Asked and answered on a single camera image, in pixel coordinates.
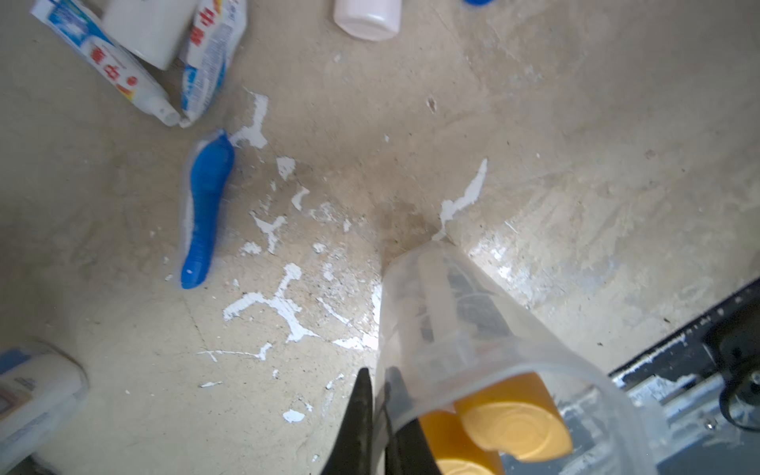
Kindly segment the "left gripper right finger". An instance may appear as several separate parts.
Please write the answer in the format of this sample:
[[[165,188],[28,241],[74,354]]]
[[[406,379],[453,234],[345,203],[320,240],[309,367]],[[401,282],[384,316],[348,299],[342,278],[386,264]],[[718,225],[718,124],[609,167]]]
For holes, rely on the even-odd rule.
[[[441,475],[420,421],[414,419],[404,427],[395,427],[391,422],[391,409],[412,405],[403,375],[397,367],[390,368],[386,373],[383,396],[382,414],[386,423],[385,435],[388,437],[385,447],[385,473]]]

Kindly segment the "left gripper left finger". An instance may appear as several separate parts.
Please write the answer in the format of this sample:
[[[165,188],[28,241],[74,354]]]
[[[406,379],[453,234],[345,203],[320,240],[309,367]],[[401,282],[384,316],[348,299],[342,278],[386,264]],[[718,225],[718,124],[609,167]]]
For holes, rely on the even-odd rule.
[[[369,369],[358,371],[342,425],[322,475],[372,472],[373,390]]]

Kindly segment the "blue toothbrush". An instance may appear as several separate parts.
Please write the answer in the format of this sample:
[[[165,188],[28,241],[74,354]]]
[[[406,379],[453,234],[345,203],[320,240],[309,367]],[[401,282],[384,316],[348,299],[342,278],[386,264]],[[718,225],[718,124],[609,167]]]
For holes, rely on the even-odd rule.
[[[228,133],[217,130],[196,146],[186,179],[180,285],[201,286],[211,268],[226,183],[235,164]]]

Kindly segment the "toothpaste tube top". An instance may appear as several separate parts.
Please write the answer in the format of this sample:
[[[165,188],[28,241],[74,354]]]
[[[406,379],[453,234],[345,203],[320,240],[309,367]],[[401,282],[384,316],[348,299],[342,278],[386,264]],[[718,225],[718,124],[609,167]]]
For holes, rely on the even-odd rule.
[[[246,29],[245,0],[199,2],[184,51],[181,128],[195,124],[211,106]]]

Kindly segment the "toothpaste tube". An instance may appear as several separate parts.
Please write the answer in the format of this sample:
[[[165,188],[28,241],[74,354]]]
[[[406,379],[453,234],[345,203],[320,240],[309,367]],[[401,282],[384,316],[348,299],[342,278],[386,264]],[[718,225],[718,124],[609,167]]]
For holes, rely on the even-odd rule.
[[[99,18],[79,1],[35,3],[31,14],[50,27],[127,100],[168,127],[180,123],[180,114],[154,77],[102,29]]]
[[[195,124],[211,106],[246,29],[245,0],[199,2],[184,51],[181,128]]]

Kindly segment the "white bottle purple label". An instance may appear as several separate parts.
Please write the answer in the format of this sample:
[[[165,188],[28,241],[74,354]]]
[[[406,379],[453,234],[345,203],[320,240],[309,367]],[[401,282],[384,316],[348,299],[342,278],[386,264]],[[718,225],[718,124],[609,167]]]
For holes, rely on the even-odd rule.
[[[486,451],[471,441],[455,413],[434,411],[419,418],[437,468],[443,474],[503,474],[496,451]]]

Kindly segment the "white bottle barcode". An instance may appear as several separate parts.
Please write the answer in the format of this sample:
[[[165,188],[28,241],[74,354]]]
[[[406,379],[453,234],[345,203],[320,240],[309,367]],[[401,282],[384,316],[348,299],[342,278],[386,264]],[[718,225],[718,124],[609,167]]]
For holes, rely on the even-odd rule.
[[[508,378],[454,403],[465,433],[484,450],[523,463],[552,461],[573,451],[572,437],[538,374]]]

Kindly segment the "white bottle upper horizontal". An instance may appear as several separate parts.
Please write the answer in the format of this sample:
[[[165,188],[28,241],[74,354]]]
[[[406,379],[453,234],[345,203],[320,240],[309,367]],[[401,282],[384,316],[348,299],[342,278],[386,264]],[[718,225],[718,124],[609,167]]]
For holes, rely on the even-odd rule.
[[[103,30],[136,57],[168,70],[177,57],[198,1],[110,1],[102,17]]]

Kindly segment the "toothpaste tube middle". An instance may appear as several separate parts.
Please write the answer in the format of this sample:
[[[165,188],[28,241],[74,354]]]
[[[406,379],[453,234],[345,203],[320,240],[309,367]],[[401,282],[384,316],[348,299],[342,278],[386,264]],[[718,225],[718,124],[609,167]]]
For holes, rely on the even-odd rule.
[[[127,100],[168,127],[180,123],[180,114],[154,77],[102,29],[99,18],[79,1],[35,3],[31,14],[50,27]]]

